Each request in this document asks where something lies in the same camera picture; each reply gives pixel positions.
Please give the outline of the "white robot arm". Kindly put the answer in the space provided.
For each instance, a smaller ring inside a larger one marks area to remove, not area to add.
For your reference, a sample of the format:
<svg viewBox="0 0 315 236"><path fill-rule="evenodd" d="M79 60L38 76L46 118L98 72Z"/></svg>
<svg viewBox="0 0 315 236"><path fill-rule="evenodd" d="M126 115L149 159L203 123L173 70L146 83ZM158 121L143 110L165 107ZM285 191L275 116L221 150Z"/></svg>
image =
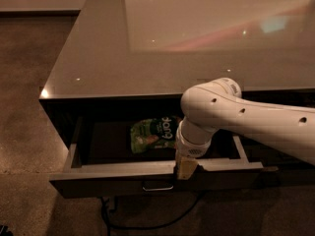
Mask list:
<svg viewBox="0 0 315 236"><path fill-rule="evenodd" d="M184 114L176 132L176 178L188 180L218 130L226 130L315 164L315 109L255 102L241 97L239 84L220 78L192 86L180 100Z"/></svg>

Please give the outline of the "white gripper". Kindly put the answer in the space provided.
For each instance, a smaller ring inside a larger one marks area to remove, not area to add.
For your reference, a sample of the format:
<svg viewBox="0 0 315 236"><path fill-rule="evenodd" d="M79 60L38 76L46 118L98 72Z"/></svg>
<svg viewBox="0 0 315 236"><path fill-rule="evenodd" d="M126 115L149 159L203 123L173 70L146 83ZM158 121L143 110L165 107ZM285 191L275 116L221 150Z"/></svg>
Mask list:
<svg viewBox="0 0 315 236"><path fill-rule="evenodd" d="M201 128L184 118L176 131L175 173L178 180L188 180L194 174L198 161L211 146L216 128Z"/></svg>

